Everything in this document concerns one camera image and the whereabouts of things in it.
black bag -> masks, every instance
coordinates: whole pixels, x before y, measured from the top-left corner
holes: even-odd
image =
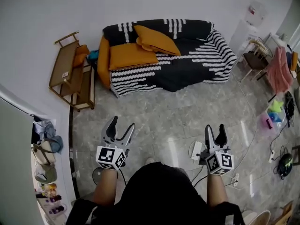
[[[295,110],[294,100],[292,98],[291,93],[287,92],[285,94],[285,115],[287,118],[288,127],[290,127],[291,122],[293,122],[294,110]]]
[[[283,180],[291,172],[293,168],[293,157],[291,154],[287,153],[282,156],[278,163],[277,172],[280,178]]]

orange pillow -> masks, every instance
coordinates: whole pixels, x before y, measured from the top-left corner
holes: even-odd
[[[76,55],[79,55],[79,54],[82,54],[82,53],[85,53],[87,55],[90,53],[87,45],[81,45],[80,47],[78,47],[76,49]]]
[[[141,40],[140,40],[139,37],[136,39],[136,43],[137,43],[139,46],[141,46],[141,47],[142,47],[144,50],[146,50],[146,51],[149,51],[149,52],[152,52],[152,51],[153,51],[153,48],[152,48],[150,45],[143,45],[143,44],[141,43]]]
[[[136,43],[127,43],[111,47],[109,70],[149,63],[158,63],[155,53],[142,49]]]
[[[296,71],[297,68],[297,62],[298,62],[298,53],[293,52],[292,53],[292,66],[291,66],[291,71]]]
[[[139,42],[146,48],[150,46],[156,52],[180,56],[179,49],[167,35],[140,25],[134,28],[139,36]]]
[[[74,58],[74,62],[73,62],[73,67],[77,67],[80,64],[82,64],[84,62],[84,59],[86,58],[87,54],[79,54],[76,55]]]
[[[108,40],[104,36],[101,38],[99,46],[99,56],[97,63],[97,71],[103,85],[107,88],[111,88],[111,82],[109,79],[109,59],[110,59],[110,46]]]

tile floor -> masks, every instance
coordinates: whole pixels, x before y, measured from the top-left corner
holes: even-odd
[[[80,195],[84,196],[95,188],[91,175],[97,167],[96,148],[101,129],[112,116],[119,116],[117,128],[120,135],[132,122],[136,124],[129,157],[122,168],[126,180],[144,165],[148,157],[183,168],[192,180],[201,167],[189,158],[191,144],[204,142],[207,124],[218,133],[218,126],[224,123],[236,165],[248,151],[236,171],[240,174],[239,190],[226,187],[230,201],[239,205],[241,210],[270,210],[272,217],[280,214],[280,207],[298,199],[300,166],[294,167],[285,180],[273,174],[276,162],[268,163],[272,137],[264,137],[259,130],[254,137],[256,116],[267,108],[272,90],[264,79],[250,81],[251,76],[240,84],[238,81],[246,71],[243,64],[238,64],[224,84],[199,83],[175,93],[157,90],[133,93],[119,99],[97,81],[95,109],[74,112],[73,147]],[[294,127],[285,128],[273,143],[275,156],[281,145],[291,151],[299,140],[299,117],[295,108]],[[194,183],[206,174],[206,169],[203,169]],[[251,191],[250,177],[253,181]],[[225,184],[231,182],[229,177],[223,176],[223,179]],[[117,200],[123,189],[119,176]],[[196,189],[206,200],[206,179]]]

pink towel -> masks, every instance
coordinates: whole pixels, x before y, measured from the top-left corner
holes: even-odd
[[[266,68],[268,80],[276,94],[286,92],[293,84],[293,77],[287,66],[284,47],[277,47],[271,63]]]

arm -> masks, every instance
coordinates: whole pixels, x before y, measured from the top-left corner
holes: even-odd
[[[102,206],[112,206],[116,198],[117,175],[115,170],[104,169],[101,180],[93,195],[93,202]]]
[[[215,207],[227,202],[228,197],[221,176],[208,174],[207,177],[207,204]]]

